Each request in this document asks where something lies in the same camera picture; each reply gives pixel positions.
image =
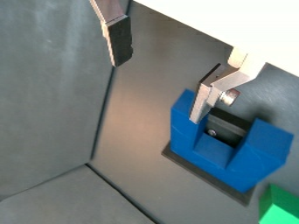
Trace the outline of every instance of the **metal bracket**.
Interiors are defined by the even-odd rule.
[[[89,0],[101,23],[113,67],[124,64],[133,54],[131,20],[124,14],[117,0]]]
[[[218,100],[222,100],[228,106],[232,105],[239,97],[235,87],[258,77],[266,62],[234,48],[228,64],[227,68],[218,64],[200,80],[189,116],[193,123],[199,123],[211,108],[215,107]]]

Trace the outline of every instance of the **white surface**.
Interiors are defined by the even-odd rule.
[[[298,1],[135,1],[299,76]]]

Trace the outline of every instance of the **blue block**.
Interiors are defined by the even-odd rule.
[[[208,117],[189,121],[193,92],[172,106],[171,150],[227,185],[244,193],[284,163],[294,136],[256,119],[236,148],[204,133]]]

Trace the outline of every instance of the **gray wall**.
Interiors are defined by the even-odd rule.
[[[89,161],[111,63],[88,0],[1,1],[0,46],[1,200]]]
[[[169,141],[169,108],[185,88],[226,62],[231,46],[144,6],[131,9],[135,55],[117,70],[92,166],[161,222],[258,223],[267,183],[299,195],[299,78],[267,66],[238,90],[232,114],[256,116],[295,134],[287,164],[258,185],[248,207],[161,156]]]

